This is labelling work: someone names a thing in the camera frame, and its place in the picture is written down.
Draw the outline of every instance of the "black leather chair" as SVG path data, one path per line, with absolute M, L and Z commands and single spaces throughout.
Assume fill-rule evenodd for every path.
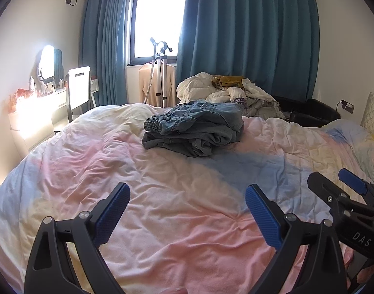
M 303 127 L 322 127 L 329 122 L 340 119 L 341 115 L 335 109 L 315 99 L 305 103 L 292 99 L 274 96 L 283 112 L 289 112 L 289 122 Z

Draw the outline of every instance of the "blue gripper pad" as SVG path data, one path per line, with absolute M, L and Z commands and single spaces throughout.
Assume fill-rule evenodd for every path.
M 267 245 L 274 247 L 278 251 L 282 246 L 280 224 L 265 203 L 265 201 L 270 201 L 263 193 L 261 197 L 255 186 L 260 190 L 256 184 L 248 186 L 245 192 L 245 203 L 258 224 Z
M 101 209 L 101 214 L 99 214 L 94 222 L 96 233 L 93 243 L 96 247 L 107 243 L 111 237 L 112 232 L 130 202 L 130 187 L 127 184 L 119 184 L 107 199 L 100 200 L 99 203 L 101 202 L 106 202 L 107 204 L 104 209 Z
M 338 178 L 347 186 L 352 188 L 354 191 L 356 191 L 358 194 L 366 194 L 367 188 L 365 186 L 365 182 L 358 178 L 357 175 L 350 172 L 347 169 L 341 169 L 338 172 Z

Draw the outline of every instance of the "pile of clothes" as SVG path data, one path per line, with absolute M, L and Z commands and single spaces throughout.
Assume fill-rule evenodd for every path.
M 243 116 L 284 119 L 278 102 L 272 95 L 243 76 L 218 76 L 202 72 L 178 85 L 180 104 L 204 99 L 210 103 L 239 103 Z
M 240 141 L 242 112 L 242 105 L 204 100 L 178 105 L 144 122 L 142 144 L 146 149 L 162 147 L 188 157 L 209 156 L 213 147 Z

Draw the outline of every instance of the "curtain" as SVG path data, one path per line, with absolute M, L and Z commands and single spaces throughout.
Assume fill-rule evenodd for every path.
M 62 51 L 61 50 L 54 50 L 54 80 L 55 80 L 55 87 L 59 86 L 59 81 L 64 81 L 64 68 L 62 64 Z
M 90 66 L 99 83 L 100 105 L 127 103 L 124 20 L 127 0 L 86 0 L 80 39 L 80 66 Z
M 316 0 L 186 0 L 176 81 L 243 75 L 270 94 L 305 101 L 319 39 Z

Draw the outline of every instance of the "window frame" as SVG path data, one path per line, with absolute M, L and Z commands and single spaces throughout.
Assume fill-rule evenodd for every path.
M 152 56 L 144 58 L 135 57 L 135 19 L 137 15 L 137 1 L 133 0 L 133 9 L 131 11 L 131 29 L 130 29 L 130 64 L 127 66 L 143 65 L 151 62 Z M 168 64 L 176 64 L 177 55 L 168 55 Z

